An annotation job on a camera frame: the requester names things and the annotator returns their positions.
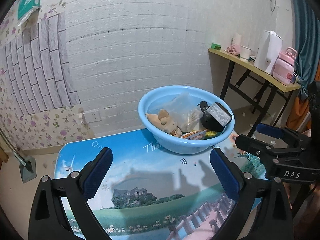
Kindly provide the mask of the black rectangular device box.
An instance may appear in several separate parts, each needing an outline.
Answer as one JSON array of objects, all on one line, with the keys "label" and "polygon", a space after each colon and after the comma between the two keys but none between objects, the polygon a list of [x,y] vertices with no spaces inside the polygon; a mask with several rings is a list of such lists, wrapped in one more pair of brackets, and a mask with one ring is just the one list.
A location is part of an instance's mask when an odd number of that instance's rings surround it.
[{"label": "black rectangular device box", "polygon": [[200,122],[210,131],[222,132],[233,119],[231,113],[218,102],[208,105],[206,101],[201,101],[198,106],[203,113]]}]

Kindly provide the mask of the pink water bottle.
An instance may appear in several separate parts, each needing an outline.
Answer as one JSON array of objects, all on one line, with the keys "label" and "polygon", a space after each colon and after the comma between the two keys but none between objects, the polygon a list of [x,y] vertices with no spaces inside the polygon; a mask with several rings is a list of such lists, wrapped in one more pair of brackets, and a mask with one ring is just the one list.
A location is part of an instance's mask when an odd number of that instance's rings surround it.
[{"label": "pink water bottle", "polygon": [[275,61],[272,76],[285,86],[291,83],[296,56],[297,51],[287,47],[279,53]]}]

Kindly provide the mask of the yellow-topped side table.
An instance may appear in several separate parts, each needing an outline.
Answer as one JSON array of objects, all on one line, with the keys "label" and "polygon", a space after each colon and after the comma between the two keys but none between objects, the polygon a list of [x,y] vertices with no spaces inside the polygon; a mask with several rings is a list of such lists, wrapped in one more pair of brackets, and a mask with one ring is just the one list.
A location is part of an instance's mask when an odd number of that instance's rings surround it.
[{"label": "yellow-topped side table", "polygon": [[[300,90],[301,85],[298,83],[291,83],[290,85],[285,86],[284,84],[276,80],[273,76],[255,67],[251,62],[243,61],[239,57],[234,56],[225,51],[212,48],[209,48],[208,51],[214,55],[220,56],[229,61],[227,74],[220,93],[220,99],[223,100],[226,96],[227,90],[231,89],[234,92],[236,92],[236,94],[240,95],[243,99],[245,99],[248,103],[250,103],[253,106],[254,111],[257,110],[260,112],[259,116],[257,117],[257,120],[250,129],[248,136],[251,137],[255,133],[257,125],[262,122],[269,107],[271,106],[272,101],[274,100],[274,97],[278,94],[285,100],[285,103],[278,117],[272,125],[275,126],[282,114],[284,113],[293,92]],[[245,72],[244,74],[242,74],[237,83],[233,85],[231,83],[231,78],[236,64],[244,67]],[[259,89],[254,98],[250,98],[240,89],[240,86],[247,78],[250,78],[251,80],[261,85],[261,88]]]}]

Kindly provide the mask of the orange snack packet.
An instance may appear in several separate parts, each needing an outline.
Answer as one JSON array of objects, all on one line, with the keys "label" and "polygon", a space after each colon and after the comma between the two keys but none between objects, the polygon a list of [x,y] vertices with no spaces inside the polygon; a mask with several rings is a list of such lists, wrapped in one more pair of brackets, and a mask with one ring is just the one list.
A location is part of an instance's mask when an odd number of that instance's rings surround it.
[{"label": "orange snack packet", "polygon": [[206,137],[207,130],[201,130],[201,131],[191,131],[188,133],[184,133],[181,135],[182,139],[186,140],[203,140]]}]

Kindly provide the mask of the white electric kettle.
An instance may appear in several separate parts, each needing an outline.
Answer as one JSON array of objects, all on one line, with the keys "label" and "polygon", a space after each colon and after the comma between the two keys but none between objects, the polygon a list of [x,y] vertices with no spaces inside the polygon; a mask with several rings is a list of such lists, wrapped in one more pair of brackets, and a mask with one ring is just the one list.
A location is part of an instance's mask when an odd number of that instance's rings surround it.
[{"label": "white electric kettle", "polygon": [[254,66],[271,75],[282,45],[283,39],[275,31],[263,31]]}]

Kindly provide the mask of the clear bag of cotton swabs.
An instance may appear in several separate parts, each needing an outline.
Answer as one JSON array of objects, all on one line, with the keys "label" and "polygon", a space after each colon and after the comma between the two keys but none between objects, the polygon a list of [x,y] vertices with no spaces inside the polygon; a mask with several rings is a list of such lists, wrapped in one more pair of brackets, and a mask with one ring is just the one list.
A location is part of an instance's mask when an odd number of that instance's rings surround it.
[{"label": "clear bag of cotton swabs", "polygon": [[191,132],[203,117],[200,105],[184,115],[180,129],[182,132]]}]

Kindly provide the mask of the pink small ornament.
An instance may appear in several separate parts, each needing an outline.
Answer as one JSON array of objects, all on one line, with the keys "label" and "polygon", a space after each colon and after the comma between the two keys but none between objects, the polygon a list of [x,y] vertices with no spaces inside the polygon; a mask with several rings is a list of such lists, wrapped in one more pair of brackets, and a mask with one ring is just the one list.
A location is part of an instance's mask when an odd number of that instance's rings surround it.
[{"label": "pink small ornament", "polygon": [[226,49],[227,53],[232,54],[234,56],[239,56],[240,50],[241,50],[241,46],[237,44],[231,44]]}]

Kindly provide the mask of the clear box of toothpicks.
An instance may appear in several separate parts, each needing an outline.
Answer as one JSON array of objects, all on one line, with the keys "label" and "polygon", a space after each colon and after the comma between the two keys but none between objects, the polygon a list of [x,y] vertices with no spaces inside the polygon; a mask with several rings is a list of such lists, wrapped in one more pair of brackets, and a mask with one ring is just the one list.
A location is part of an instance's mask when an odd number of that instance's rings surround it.
[{"label": "clear box of toothpicks", "polygon": [[185,114],[197,107],[197,103],[193,101],[191,95],[187,92],[181,93],[171,101],[165,103],[163,108],[169,112],[169,115],[180,126]]}]

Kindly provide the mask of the white candle roll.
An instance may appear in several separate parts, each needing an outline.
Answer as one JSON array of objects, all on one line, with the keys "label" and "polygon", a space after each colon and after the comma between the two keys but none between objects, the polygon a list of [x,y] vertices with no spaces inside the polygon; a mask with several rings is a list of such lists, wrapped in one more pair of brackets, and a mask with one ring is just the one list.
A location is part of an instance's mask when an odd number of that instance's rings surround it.
[{"label": "white candle roll", "polygon": [[237,46],[241,46],[241,42],[242,42],[242,35],[239,33],[235,33],[233,35],[232,44],[237,45]]}]

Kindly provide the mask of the small picture-printed folding table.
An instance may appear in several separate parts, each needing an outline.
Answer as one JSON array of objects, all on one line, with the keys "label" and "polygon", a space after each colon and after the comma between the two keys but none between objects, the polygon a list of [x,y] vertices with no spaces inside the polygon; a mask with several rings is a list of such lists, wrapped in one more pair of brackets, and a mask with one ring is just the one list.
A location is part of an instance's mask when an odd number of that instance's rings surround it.
[{"label": "small picture-printed folding table", "polygon": [[66,144],[54,177],[80,171],[104,147],[112,165],[88,204],[112,239],[210,239],[234,206],[209,150],[172,153],[146,129]]}]

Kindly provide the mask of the green small box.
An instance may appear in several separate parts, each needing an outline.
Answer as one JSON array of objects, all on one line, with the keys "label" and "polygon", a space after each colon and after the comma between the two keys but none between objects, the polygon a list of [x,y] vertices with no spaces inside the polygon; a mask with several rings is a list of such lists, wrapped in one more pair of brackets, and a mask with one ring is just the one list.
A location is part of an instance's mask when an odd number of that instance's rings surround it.
[{"label": "green small box", "polygon": [[212,43],[211,48],[215,50],[221,50],[221,45],[217,43]]}]

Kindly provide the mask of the brown plush bear toy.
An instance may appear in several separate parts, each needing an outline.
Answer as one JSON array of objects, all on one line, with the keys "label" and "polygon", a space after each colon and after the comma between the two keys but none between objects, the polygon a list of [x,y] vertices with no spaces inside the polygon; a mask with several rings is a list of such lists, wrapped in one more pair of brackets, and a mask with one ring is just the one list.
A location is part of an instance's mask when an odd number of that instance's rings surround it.
[{"label": "brown plush bear toy", "polygon": [[182,131],[176,121],[169,115],[169,112],[161,109],[158,114],[146,113],[145,117],[162,132],[180,138]]}]

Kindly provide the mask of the teal curtain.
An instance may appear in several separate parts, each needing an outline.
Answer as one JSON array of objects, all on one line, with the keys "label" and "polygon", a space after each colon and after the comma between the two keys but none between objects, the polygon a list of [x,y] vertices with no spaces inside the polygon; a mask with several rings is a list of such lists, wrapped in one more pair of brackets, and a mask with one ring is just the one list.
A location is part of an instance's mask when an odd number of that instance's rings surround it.
[{"label": "teal curtain", "polygon": [[295,17],[295,70],[301,89],[299,97],[308,97],[307,86],[316,77],[319,63],[319,19],[307,0],[291,0]]}]

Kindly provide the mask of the light blue plastic basin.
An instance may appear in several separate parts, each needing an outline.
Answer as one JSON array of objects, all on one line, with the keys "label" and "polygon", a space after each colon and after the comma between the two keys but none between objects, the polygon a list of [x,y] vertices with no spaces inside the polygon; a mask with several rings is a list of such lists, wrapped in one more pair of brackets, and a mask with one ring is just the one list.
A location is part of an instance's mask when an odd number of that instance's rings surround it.
[{"label": "light blue plastic basin", "polygon": [[155,106],[157,103],[165,103],[174,99],[176,96],[182,93],[189,93],[191,96],[191,101],[193,103],[197,103],[200,101],[206,101],[207,103],[220,103],[230,114],[233,114],[231,108],[218,96],[196,87],[190,86],[164,86],[155,88],[149,92],[147,92],[141,99],[138,104],[138,115],[146,127],[147,130],[156,141],[171,152],[178,154],[197,154],[200,153],[210,146],[215,146],[218,143],[224,141],[229,137],[232,133],[235,125],[235,120],[231,120],[231,122],[225,127],[223,132],[213,139],[207,140],[187,140],[182,138],[177,138],[167,133],[162,132],[160,129],[153,126],[151,122],[146,118],[145,114],[150,109],[150,107]]}]

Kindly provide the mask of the white wall socket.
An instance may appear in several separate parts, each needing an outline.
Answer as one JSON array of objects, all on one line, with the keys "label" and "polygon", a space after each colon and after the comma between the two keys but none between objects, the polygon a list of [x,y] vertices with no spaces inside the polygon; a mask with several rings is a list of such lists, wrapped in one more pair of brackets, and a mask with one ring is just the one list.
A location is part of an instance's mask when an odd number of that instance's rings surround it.
[{"label": "white wall socket", "polygon": [[98,109],[90,110],[84,112],[84,118],[87,123],[99,122],[101,121],[100,112]]}]

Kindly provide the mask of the teal tissue pack on wall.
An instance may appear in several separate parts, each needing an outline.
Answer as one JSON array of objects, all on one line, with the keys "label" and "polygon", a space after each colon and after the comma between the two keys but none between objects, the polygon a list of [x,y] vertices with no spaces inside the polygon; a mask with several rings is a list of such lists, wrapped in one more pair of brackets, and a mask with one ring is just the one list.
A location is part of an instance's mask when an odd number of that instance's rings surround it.
[{"label": "teal tissue pack on wall", "polygon": [[24,23],[29,16],[40,8],[40,0],[20,0],[18,3],[17,20]]}]

